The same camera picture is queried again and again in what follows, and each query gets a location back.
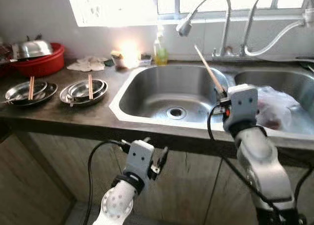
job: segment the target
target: white cloth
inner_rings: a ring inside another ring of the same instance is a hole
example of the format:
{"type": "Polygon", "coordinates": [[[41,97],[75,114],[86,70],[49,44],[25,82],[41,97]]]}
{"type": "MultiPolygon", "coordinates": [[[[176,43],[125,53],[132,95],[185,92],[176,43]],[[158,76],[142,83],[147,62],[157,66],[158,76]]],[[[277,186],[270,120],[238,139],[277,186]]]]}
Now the white cloth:
{"type": "Polygon", "coordinates": [[[104,61],[107,61],[107,59],[103,57],[86,56],[69,65],[67,69],[81,72],[101,71],[105,68],[104,61]]]}

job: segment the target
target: white wall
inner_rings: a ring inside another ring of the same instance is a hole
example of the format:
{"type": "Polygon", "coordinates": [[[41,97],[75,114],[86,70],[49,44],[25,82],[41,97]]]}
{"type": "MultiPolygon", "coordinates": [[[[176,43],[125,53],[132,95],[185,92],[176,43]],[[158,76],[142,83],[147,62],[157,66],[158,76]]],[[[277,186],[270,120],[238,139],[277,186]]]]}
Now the white wall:
{"type": "MultiPolygon", "coordinates": [[[[140,51],[153,51],[156,26],[123,28],[78,27],[69,0],[0,0],[0,36],[13,43],[26,35],[42,33],[44,39],[59,42],[66,47],[67,57],[95,54],[109,57],[112,49],[119,49],[124,41],[135,41],[140,51]]],[[[260,49],[291,20],[256,21],[253,23],[249,44],[260,49]]],[[[228,45],[237,50],[245,22],[231,22],[228,45]]],[[[189,37],[175,32],[175,25],[165,25],[165,41],[171,59],[194,60],[198,57],[193,45],[203,53],[211,54],[220,45],[223,23],[194,24],[189,37]]],[[[290,31],[270,51],[271,54],[314,55],[314,33],[298,28],[290,31]]]]}

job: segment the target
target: sink basin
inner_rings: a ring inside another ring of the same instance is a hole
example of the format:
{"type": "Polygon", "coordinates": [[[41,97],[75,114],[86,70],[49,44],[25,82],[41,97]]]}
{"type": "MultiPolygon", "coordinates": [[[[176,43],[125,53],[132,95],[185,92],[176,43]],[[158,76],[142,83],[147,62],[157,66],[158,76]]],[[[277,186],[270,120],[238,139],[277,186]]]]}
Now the sink basin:
{"type": "Polygon", "coordinates": [[[302,108],[291,108],[292,123],[282,131],[314,134],[314,78],[298,72],[245,71],[235,76],[236,84],[271,86],[297,100],[302,108]]]}
{"type": "MultiPolygon", "coordinates": [[[[212,69],[227,87],[225,76],[212,69]]],[[[173,65],[137,69],[110,104],[123,121],[206,128],[208,113],[216,104],[214,83],[206,68],[173,65]]],[[[220,115],[212,123],[220,123],[220,115]]]]}

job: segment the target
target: dish soap bottle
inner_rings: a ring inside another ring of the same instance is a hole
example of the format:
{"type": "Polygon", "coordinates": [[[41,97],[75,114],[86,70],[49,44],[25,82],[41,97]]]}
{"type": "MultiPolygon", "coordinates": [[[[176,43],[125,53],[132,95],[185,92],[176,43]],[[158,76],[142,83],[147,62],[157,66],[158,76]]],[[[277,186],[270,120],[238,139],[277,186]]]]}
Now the dish soap bottle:
{"type": "Polygon", "coordinates": [[[163,27],[158,26],[157,38],[154,42],[154,60],[156,65],[167,65],[168,51],[163,44],[163,27]]]}

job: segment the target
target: faucet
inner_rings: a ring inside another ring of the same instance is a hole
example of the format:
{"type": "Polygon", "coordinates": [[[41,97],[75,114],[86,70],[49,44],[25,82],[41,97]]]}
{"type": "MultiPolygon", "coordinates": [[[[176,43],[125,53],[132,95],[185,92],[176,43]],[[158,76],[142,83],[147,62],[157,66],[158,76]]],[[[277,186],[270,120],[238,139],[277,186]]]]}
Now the faucet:
{"type": "Polygon", "coordinates": [[[253,7],[251,8],[249,12],[249,19],[246,23],[245,30],[244,30],[244,35],[243,35],[243,40],[240,45],[240,53],[239,56],[244,57],[245,55],[247,56],[259,56],[270,50],[278,41],[279,39],[285,35],[288,31],[295,27],[313,27],[314,26],[314,0],[309,0],[310,3],[310,8],[305,10],[305,13],[303,14],[303,19],[297,22],[293,22],[289,25],[287,25],[281,32],[278,33],[278,35],[263,49],[257,51],[257,52],[250,52],[248,47],[247,47],[247,40],[249,37],[249,33],[252,27],[252,22],[253,22],[253,16],[256,10],[256,6],[260,0],[256,0],[253,7]]]}
{"type": "MultiPolygon", "coordinates": [[[[180,36],[188,36],[192,25],[191,25],[191,20],[195,16],[197,9],[207,0],[201,1],[195,9],[187,15],[186,18],[182,19],[180,23],[177,25],[176,30],[180,36]]],[[[223,28],[223,33],[222,33],[222,39],[221,39],[221,46],[219,50],[219,54],[216,54],[216,49],[214,49],[214,52],[212,53],[213,56],[224,56],[226,53],[226,41],[228,37],[228,29],[229,29],[229,22],[230,22],[230,12],[231,12],[231,2],[230,0],[226,0],[228,8],[226,10],[226,22],[225,26],[223,28]]]]}

